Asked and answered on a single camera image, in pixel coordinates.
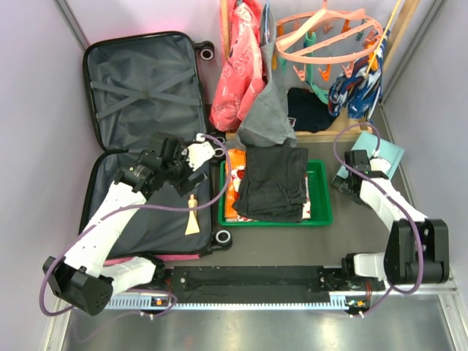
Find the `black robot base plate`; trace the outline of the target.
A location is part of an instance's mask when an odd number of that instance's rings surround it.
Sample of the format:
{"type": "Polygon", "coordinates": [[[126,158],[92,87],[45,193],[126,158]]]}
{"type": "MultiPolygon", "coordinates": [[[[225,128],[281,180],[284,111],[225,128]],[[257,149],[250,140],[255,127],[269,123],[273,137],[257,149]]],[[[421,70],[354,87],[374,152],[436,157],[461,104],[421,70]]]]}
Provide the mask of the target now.
{"type": "Polygon", "coordinates": [[[132,292],[169,291],[182,303],[323,302],[329,293],[356,292],[367,298],[385,285],[370,278],[350,278],[340,268],[324,266],[178,266],[158,284],[132,292]]]}

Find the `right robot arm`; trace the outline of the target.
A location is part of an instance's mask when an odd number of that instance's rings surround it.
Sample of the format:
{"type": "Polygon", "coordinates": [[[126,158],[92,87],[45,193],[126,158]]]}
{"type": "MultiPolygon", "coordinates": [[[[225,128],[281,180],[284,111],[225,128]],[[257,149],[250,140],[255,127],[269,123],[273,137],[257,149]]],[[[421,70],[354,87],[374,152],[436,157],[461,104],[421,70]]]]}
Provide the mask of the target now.
{"type": "Polygon", "coordinates": [[[351,253],[343,258],[341,280],[356,290],[368,278],[390,285],[441,284],[449,278],[448,226],[413,208],[385,172],[386,162],[365,150],[344,153],[348,176],[342,186],[353,200],[380,218],[389,231],[384,252],[351,253]]]}

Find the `black denim jeans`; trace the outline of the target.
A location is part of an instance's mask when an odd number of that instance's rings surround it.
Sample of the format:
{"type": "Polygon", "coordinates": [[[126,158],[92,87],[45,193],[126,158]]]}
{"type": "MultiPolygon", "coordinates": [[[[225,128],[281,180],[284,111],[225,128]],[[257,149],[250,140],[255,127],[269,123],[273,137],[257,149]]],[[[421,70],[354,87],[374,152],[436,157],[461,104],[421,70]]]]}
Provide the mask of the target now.
{"type": "Polygon", "coordinates": [[[246,167],[233,208],[261,222],[299,222],[306,203],[308,150],[301,147],[248,147],[246,167]]]}

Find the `light blue plastic tray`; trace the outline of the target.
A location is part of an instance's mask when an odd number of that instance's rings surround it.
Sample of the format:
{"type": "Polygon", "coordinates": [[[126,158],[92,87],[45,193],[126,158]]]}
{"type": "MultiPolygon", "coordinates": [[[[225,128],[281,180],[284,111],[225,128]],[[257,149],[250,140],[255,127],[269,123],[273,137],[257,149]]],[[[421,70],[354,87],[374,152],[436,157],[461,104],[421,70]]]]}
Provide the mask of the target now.
{"type": "MultiPolygon", "coordinates": [[[[366,150],[369,158],[371,158],[371,155],[374,153],[376,146],[377,146],[377,136],[369,132],[362,132],[359,138],[355,141],[351,149],[352,150],[356,150],[356,149],[366,150]]],[[[404,149],[386,140],[380,139],[380,148],[378,152],[381,157],[387,159],[392,164],[392,167],[390,169],[390,176],[392,179],[399,166],[401,158],[404,155],[404,149]]],[[[342,176],[342,175],[344,176],[346,174],[347,174],[347,171],[345,171],[344,167],[341,166],[338,170],[338,173],[333,178],[331,186],[335,189],[338,189],[338,176],[342,176]]]]}

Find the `pink hard-shell suitcase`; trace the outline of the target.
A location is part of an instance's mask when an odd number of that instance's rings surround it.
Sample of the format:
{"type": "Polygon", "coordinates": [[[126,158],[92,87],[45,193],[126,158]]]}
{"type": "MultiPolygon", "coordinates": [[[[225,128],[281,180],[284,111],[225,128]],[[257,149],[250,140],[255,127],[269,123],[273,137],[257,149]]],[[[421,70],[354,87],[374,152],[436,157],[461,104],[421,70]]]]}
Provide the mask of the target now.
{"type": "MultiPolygon", "coordinates": [[[[104,200],[118,170],[135,161],[155,132],[175,135],[187,142],[211,130],[205,113],[203,87],[197,63],[214,57],[214,44],[195,42],[187,34],[166,31],[110,39],[91,45],[83,56],[83,76],[91,121],[101,156],[91,171],[81,216],[86,226],[104,200]]],[[[140,213],[112,248],[110,258],[131,256],[143,249],[164,260],[199,258],[232,245],[212,213],[216,208],[213,185],[224,154],[202,168],[207,181],[196,192],[201,211],[200,232],[182,236],[182,215],[140,213]]]]}

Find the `orange item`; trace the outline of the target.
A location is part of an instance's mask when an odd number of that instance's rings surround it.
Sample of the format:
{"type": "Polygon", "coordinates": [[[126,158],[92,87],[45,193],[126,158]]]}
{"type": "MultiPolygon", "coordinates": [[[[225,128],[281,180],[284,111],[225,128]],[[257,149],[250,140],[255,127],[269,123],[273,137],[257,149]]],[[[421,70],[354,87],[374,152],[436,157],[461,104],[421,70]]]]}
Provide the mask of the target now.
{"type": "Polygon", "coordinates": [[[231,162],[231,171],[229,172],[229,184],[225,192],[224,217],[227,222],[249,222],[245,216],[241,216],[233,208],[233,204],[239,198],[239,187],[245,174],[246,152],[236,148],[228,151],[231,162]]]}

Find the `white red floral garment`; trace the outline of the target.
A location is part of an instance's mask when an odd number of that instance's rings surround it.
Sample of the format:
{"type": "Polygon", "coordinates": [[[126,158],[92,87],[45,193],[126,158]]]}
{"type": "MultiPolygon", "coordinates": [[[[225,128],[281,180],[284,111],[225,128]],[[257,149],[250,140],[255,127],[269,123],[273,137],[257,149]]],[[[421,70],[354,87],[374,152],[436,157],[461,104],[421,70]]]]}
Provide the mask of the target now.
{"type": "Polygon", "coordinates": [[[310,218],[311,201],[307,178],[286,184],[281,179],[267,177],[261,180],[251,170],[245,174],[239,187],[239,198],[233,208],[249,221],[299,222],[310,218]]]}

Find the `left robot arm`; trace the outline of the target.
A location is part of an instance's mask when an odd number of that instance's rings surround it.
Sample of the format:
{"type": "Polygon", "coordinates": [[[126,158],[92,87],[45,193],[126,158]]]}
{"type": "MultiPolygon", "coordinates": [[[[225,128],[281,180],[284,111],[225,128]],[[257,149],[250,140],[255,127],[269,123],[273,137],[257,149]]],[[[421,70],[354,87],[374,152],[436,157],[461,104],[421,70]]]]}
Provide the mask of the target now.
{"type": "Polygon", "coordinates": [[[198,214],[211,203],[200,203],[196,189],[207,181],[208,174],[202,168],[216,154],[214,142],[215,138],[201,133],[191,142],[154,133],[139,157],[118,170],[84,231],[58,257],[44,262],[45,277],[39,289],[42,313],[57,315],[45,307],[47,288],[70,308],[91,316],[99,314],[115,295],[133,287],[161,288],[166,280],[164,262],[149,249],[135,252],[121,263],[106,262],[140,213],[181,214],[183,237],[200,232],[198,214]]]}

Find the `green plastic tray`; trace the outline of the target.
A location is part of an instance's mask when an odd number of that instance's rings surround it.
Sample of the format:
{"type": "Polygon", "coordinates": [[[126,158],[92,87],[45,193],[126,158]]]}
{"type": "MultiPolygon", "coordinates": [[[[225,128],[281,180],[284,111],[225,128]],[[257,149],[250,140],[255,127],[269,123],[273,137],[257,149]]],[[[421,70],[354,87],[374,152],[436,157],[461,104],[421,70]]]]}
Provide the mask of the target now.
{"type": "Polygon", "coordinates": [[[323,161],[310,159],[307,165],[309,199],[311,201],[310,218],[300,222],[237,222],[228,221],[224,215],[226,196],[219,200],[218,223],[223,227],[324,227],[333,222],[328,178],[323,161]]]}

